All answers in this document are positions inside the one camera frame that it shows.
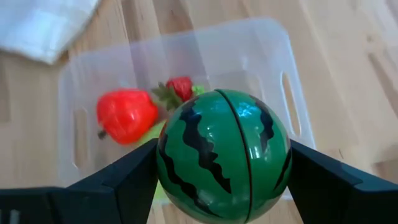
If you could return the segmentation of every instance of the green ball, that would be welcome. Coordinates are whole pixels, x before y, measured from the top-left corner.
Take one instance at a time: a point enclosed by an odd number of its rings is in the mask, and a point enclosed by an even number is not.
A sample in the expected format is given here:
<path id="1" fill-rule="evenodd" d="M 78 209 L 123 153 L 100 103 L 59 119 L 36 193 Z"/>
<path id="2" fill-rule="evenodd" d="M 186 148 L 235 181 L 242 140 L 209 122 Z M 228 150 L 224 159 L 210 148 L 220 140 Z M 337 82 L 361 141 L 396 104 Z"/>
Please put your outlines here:
<path id="1" fill-rule="evenodd" d="M 292 167 L 286 130 L 261 100 L 215 90 L 180 106 L 162 130 L 159 180 L 169 199 L 203 223 L 246 223 L 268 211 Z"/>

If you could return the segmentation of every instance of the pepper stem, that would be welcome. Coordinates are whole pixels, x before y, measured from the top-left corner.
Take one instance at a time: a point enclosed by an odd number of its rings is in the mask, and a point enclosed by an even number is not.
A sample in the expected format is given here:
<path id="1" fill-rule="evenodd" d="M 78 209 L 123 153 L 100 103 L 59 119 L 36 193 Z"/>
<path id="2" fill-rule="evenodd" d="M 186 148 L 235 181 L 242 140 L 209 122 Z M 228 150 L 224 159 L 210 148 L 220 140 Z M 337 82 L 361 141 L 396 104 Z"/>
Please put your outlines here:
<path id="1" fill-rule="evenodd" d="M 107 132 L 105 131 L 105 129 L 102 129 L 101 131 L 99 131 L 98 132 L 98 138 L 100 139 L 100 140 L 102 140 L 102 139 L 104 139 L 108 134 L 107 134 Z"/>

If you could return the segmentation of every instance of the white towel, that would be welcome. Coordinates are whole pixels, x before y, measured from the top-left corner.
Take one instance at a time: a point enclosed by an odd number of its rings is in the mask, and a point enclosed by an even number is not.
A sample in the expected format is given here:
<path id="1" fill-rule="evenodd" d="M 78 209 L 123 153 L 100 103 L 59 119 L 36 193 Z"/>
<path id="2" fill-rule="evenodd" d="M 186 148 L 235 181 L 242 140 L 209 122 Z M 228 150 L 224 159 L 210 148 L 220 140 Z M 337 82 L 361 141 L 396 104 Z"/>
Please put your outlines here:
<path id="1" fill-rule="evenodd" d="M 1 0 L 0 49 L 53 64 L 100 0 Z"/>

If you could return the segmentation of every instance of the plastic container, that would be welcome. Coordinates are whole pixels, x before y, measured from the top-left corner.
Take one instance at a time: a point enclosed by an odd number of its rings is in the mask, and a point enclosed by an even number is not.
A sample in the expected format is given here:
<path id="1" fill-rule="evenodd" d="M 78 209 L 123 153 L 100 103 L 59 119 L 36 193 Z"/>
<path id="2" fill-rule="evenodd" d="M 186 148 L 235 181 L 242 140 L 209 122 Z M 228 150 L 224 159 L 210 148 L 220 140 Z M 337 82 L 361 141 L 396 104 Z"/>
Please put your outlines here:
<path id="1" fill-rule="evenodd" d="M 293 131 L 282 74 L 289 78 L 299 135 Z M 229 88 L 262 99 L 292 139 L 315 147 L 287 32 L 272 19 L 246 19 L 73 58 L 59 81 L 60 184 L 79 181 L 134 148 L 98 139 L 95 106 L 102 94 L 121 87 L 150 90 L 182 75 L 208 90 Z"/>

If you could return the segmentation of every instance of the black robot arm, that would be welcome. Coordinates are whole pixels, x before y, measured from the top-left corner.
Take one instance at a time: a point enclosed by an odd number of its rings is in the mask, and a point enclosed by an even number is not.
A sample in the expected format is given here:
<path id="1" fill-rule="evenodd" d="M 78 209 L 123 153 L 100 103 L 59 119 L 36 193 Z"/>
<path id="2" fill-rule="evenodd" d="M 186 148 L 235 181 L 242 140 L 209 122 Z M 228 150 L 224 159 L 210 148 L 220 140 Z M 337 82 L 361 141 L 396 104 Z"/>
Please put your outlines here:
<path id="1" fill-rule="evenodd" d="M 146 223 L 156 139 L 67 188 L 0 190 L 0 223 Z M 304 223 L 397 223 L 398 186 L 292 141 L 289 189 Z"/>

